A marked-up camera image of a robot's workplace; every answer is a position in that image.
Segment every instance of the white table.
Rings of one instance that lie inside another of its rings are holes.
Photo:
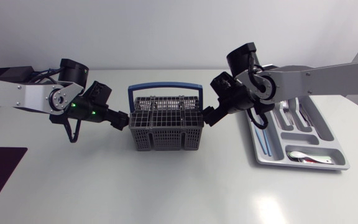
[[[192,82],[204,87],[204,107],[216,107],[209,83],[220,72],[91,71],[88,86],[110,86],[110,108],[128,113],[129,85]],[[358,223],[358,106],[341,96],[314,99],[347,171],[256,163],[244,113],[205,126],[198,151],[137,152],[128,128],[83,122],[71,144],[47,115],[0,108],[0,146],[29,148],[0,193],[0,223]]]

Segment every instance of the white wall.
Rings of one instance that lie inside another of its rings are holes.
[[[0,67],[227,68],[246,42],[261,63],[350,62],[358,1],[0,0]]]

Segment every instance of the cutlery basket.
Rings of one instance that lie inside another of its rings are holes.
[[[147,96],[133,99],[133,91],[148,88],[187,88],[198,96]],[[128,88],[129,129],[138,151],[197,150],[204,126],[203,87],[192,83],[154,82]]]

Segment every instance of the silver cutlery tray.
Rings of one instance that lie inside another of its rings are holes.
[[[256,128],[248,118],[258,163],[329,170],[350,168],[339,142],[312,98],[294,98],[288,100],[288,106],[282,102],[276,103],[274,110],[266,113],[266,117],[268,126],[265,131]],[[261,140],[269,144],[271,156],[264,153],[256,131]],[[333,164],[294,161],[287,156],[290,151],[329,156]]]

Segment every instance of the blue basket handle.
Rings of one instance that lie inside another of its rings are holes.
[[[134,91],[144,90],[148,88],[187,88],[191,90],[198,90],[198,100],[200,111],[203,110],[203,86],[192,84],[192,83],[182,83],[182,82],[152,82],[152,83],[142,83],[137,85],[131,85],[128,87],[128,98],[129,98],[129,109],[131,113],[135,111],[134,106]]]

